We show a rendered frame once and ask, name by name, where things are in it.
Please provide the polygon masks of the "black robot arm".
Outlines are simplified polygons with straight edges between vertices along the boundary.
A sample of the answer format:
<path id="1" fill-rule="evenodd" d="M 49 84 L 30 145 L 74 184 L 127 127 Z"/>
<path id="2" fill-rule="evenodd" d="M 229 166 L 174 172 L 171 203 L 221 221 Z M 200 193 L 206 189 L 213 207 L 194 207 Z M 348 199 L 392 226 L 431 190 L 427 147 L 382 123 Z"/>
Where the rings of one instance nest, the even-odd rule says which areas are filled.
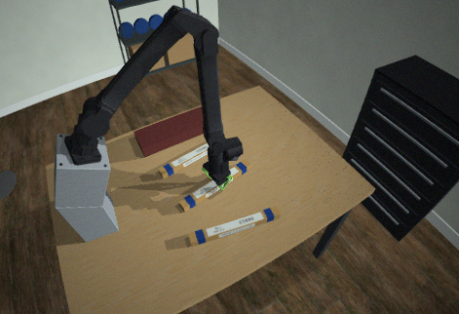
<path id="1" fill-rule="evenodd" d="M 224 173 L 229 169 L 229 161 L 237 161 L 243 154 L 244 151 L 239 138 L 226 138 L 223 133 L 217 65 L 219 37 L 217 28 L 203 16 L 176 5 L 172 5 L 168 12 L 162 23 L 138 48 L 110 83 L 100 91 L 101 93 L 84 102 L 83 112 L 79 113 L 78 117 L 78 127 L 77 125 L 74 126 L 70 140 L 69 136 L 64 138 L 64 143 L 74 165 L 79 166 L 101 161 L 101 154 L 97 149 L 97 138 L 103 137 L 110 130 L 108 121 L 148 71 L 188 32 L 194 40 L 204 118 L 203 132 L 209 146 L 209 162 L 220 164 L 223 161 L 221 173 Z M 202 45 L 203 48 L 201 49 Z M 209 136 L 209 140 L 207 136 Z"/>

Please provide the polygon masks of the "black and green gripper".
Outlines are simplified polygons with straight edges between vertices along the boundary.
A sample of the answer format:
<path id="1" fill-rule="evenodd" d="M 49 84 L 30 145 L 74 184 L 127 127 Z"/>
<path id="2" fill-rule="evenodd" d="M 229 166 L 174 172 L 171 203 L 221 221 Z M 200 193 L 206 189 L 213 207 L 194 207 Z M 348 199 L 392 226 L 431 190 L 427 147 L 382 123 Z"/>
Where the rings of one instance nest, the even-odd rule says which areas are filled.
<path id="1" fill-rule="evenodd" d="M 206 173 L 206 175 L 208 177 L 210 176 L 216 182 L 216 184 L 220 187 L 221 190 L 225 189 L 227 183 L 232 179 L 230 170 L 227 170 L 224 173 L 221 173 L 222 163 L 223 161 L 220 164 L 212 164 L 208 161 L 205 164 L 203 164 L 203 168 L 202 168 L 202 170 Z M 222 187 L 223 184 L 224 186 Z"/>

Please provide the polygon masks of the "brown cardboard box with blue bands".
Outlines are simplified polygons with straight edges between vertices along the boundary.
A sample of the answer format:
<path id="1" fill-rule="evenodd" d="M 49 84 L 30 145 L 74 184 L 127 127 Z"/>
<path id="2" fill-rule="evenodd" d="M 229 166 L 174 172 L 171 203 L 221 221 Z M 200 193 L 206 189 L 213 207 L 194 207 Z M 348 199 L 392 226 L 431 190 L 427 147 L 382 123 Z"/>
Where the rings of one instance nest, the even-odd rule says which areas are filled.
<path id="1" fill-rule="evenodd" d="M 208 155 L 208 147 L 208 144 L 205 143 L 202 146 L 188 152 L 187 154 L 175 159 L 174 161 L 158 169 L 158 171 L 161 173 L 162 178 L 169 177 L 172 174 L 178 172 L 179 170 L 187 167 L 188 165 Z"/>

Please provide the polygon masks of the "long tan cardboard box with blue bands and white label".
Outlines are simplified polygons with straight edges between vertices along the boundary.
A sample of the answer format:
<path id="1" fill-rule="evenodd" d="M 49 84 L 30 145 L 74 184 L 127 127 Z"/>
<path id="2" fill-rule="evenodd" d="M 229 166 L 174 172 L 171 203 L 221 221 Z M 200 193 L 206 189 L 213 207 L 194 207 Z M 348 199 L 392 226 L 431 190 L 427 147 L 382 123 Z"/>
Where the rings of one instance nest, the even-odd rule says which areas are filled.
<path id="1" fill-rule="evenodd" d="M 280 218 L 280 215 L 277 206 L 275 206 L 248 216 L 242 216 L 215 226 L 188 233 L 188 236 L 191 246 L 196 246 L 272 221 Z"/>

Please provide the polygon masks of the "brown rectangular box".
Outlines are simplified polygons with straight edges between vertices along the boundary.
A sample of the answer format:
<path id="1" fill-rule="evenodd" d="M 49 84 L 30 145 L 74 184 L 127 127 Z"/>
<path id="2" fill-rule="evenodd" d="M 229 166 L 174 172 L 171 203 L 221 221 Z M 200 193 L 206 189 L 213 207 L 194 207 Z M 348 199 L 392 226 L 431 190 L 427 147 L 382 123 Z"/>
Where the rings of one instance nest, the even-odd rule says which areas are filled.
<path id="1" fill-rule="evenodd" d="M 248 162 L 246 159 L 238 163 L 237 165 L 229 169 L 231 171 L 232 179 L 228 183 L 230 183 L 231 181 L 241 176 L 242 174 L 244 174 L 250 169 L 251 169 L 251 163 Z M 189 194 L 188 196 L 178 201 L 179 207 L 184 212 L 187 212 L 188 210 L 195 207 L 197 204 L 201 203 L 202 201 L 210 197 L 213 193 L 215 193 L 219 189 L 220 188 L 217 186 L 217 184 L 213 180 L 211 180 L 204 186 L 200 187 L 193 193 Z"/>

